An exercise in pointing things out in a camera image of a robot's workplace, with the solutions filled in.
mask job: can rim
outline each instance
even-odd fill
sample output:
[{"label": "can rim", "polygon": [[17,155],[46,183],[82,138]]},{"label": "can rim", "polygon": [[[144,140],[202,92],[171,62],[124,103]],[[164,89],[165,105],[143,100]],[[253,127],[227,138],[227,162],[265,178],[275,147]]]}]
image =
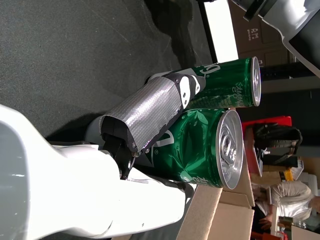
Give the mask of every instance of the can rim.
[{"label": "can rim", "polygon": [[261,74],[259,60],[256,56],[251,61],[251,94],[253,104],[257,107],[261,101]]},{"label": "can rim", "polygon": [[[231,166],[232,168],[235,169],[235,171],[232,173],[232,176],[228,181],[226,181],[225,179],[223,166],[222,166],[223,159],[221,158],[221,149],[220,149],[220,144],[221,144],[220,139],[221,139],[222,128],[226,123],[232,123],[231,125],[228,125],[228,126],[231,127],[230,131],[235,135],[236,149],[242,150],[240,152],[239,151],[236,152],[236,159]],[[241,175],[242,165],[243,165],[243,155],[244,155],[243,147],[244,147],[244,140],[243,140],[243,132],[242,132],[240,117],[235,110],[233,109],[227,110],[221,116],[216,129],[216,134],[215,134],[216,165],[218,168],[220,180],[224,187],[227,187],[229,189],[234,189],[238,185],[240,175]]]}]

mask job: green soda can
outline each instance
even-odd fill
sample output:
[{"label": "green soda can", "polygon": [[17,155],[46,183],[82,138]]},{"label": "green soda can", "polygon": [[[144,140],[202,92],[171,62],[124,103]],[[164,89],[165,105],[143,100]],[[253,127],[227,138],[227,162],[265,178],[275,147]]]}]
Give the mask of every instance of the green soda can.
[{"label": "green soda can", "polygon": [[134,167],[161,178],[234,189],[243,163],[243,134],[235,110],[184,112]]},{"label": "green soda can", "polygon": [[[196,108],[242,108],[259,106],[261,76],[257,57],[178,70],[177,73],[205,77],[206,86],[188,104]],[[169,72],[150,77],[163,76]]]}]

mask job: dark gray surface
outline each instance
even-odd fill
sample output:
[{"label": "dark gray surface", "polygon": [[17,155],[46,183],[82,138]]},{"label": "dark gray surface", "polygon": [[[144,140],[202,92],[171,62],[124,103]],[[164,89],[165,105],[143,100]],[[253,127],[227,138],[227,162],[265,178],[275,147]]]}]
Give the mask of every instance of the dark gray surface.
[{"label": "dark gray surface", "polygon": [[0,1],[0,103],[50,140],[151,74],[210,62],[196,1]]}]

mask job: brown box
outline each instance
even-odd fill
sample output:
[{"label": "brown box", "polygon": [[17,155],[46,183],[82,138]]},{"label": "brown box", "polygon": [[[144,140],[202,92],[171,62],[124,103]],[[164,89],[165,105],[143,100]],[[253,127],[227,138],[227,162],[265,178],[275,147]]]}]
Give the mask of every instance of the brown box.
[{"label": "brown box", "polygon": [[280,33],[259,16],[246,21],[245,11],[229,0],[233,31],[239,58],[257,57],[260,67],[293,62],[284,47]]},{"label": "brown box", "polygon": [[[198,186],[175,239],[249,240],[254,216],[251,207],[254,205],[248,164],[244,160],[240,180],[234,190]],[[112,240],[129,238],[115,237]]]}]

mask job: person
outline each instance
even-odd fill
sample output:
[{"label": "person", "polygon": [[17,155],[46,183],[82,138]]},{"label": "person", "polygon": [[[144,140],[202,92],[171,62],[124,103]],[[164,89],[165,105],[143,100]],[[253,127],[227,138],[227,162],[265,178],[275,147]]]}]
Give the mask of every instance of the person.
[{"label": "person", "polygon": [[278,207],[279,216],[303,221],[310,217],[312,208],[320,213],[320,196],[314,196],[310,188],[300,181],[285,181],[270,186],[271,203],[256,200],[252,231],[269,233],[272,225],[273,206]]}]

